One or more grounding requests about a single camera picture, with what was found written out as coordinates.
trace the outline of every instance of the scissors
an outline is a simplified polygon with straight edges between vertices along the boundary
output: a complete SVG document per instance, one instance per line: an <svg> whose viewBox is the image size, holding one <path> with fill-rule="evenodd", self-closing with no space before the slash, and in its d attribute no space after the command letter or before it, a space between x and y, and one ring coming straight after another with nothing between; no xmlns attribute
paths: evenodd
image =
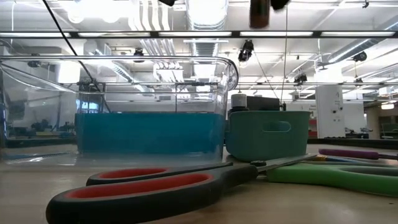
<svg viewBox="0 0 398 224"><path fill-rule="evenodd" d="M209 206L221 198L225 189L254 180L264 171L315 156L274 159L259 167L228 162L102 172L92 175L86 187L68 190L51 199L46 218L49 224L131 224L158 220Z"/></svg>
<svg viewBox="0 0 398 224"><path fill-rule="evenodd" d="M269 182L314 184L398 197L398 167L355 162L303 162L267 172Z"/></svg>

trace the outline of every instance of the green scissors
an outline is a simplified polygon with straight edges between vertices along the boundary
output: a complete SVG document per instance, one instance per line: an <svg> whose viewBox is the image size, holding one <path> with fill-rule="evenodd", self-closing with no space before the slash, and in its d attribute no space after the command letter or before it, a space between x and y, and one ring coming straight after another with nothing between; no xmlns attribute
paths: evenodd
<svg viewBox="0 0 398 224"><path fill-rule="evenodd" d="M302 162L267 171L269 182L314 184L398 197L398 167L353 162Z"/></svg>

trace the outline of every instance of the column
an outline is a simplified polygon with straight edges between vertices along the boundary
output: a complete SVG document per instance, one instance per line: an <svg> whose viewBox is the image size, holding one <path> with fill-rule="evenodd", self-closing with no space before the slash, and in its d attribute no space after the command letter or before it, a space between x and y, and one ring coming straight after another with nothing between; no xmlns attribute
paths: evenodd
<svg viewBox="0 0 398 224"><path fill-rule="evenodd" d="M369 132L369 139L380 139L379 115L380 109L377 106L366 109L366 122L368 128L373 130Z"/></svg>

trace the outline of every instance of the fluorescent light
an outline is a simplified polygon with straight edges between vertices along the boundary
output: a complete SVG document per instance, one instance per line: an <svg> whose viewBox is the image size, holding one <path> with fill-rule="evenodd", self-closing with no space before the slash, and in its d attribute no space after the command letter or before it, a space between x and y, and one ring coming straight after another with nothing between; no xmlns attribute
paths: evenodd
<svg viewBox="0 0 398 224"><path fill-rule="evenodd" d="M391 103L397 103L397 101L396 100L391 100L391 101L384 102L384 103L381 103L381 104L382 105L386 105L386 104L391 104Z"/></svg>
<svg viewBox="0 0 398 224"><path fill-rule="evenodd" d="M80 37L149 37L148 32L79 32Z"/></svg>
<svg viewBox="0 0 398 224"><path fill-rule="evenodd" d="M70 37L69 33L64 33L66 37ZM60 32L0 32L0 37L15 38L15 37L60 37L62 34Z"/></svg>
<svg viewBox="0 0 398 224"><path fill-rule="evenodd" d="M394 109L394 105L393 104L381 105L381 109L382 110L391 110L391 109Z"/></svg>
<svg viewBox="0 0 398 224"><path fill-rule="evenodd" d="M388 31L366 31L366 32L322 32L322 37L338 37L338 36L349 36L349 37L359 37L359 36L392 36L395 32Z"/></svg>
<svg viewBox="0 0 398 224"><path fill-rule="evenodd" d="M159 32L161 37L228 37L232 32L227 31L188 31L188 32Z"/></svg>
<svg viewBox="0 0 398 224"><path fill-rule="evenodd" d="M192 40L183 40L183 42L186 43L186 44L192 44L192 43L211 43L211 44L217 44L217 43L229 43L229 40L192 39Z"/></svg>
<svg viewBox="0 0 398 224"><path fill-rule="evenodd" d="M256 32L256 31L248 31L248 32L241 32L241 37L247 37L247 36L263 36L263 37L269 37L269 36L278 36L278 37L284 37L284 36L290 36L290 37L309 37L313 34L313 32L294 32L294 31L264 31L264 32Z"/></svg>

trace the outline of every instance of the transparent plastic bin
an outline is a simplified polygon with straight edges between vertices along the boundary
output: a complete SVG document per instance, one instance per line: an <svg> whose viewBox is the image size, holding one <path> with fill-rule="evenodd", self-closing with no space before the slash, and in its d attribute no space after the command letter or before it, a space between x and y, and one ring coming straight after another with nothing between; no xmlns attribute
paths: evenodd
<svg viewBox="0 0 398 224"><path fill-rule="evenodd" d="M6 164L180 166L222 158L228 90L238 83L236 66L226 58L0 61Z"/></svg>

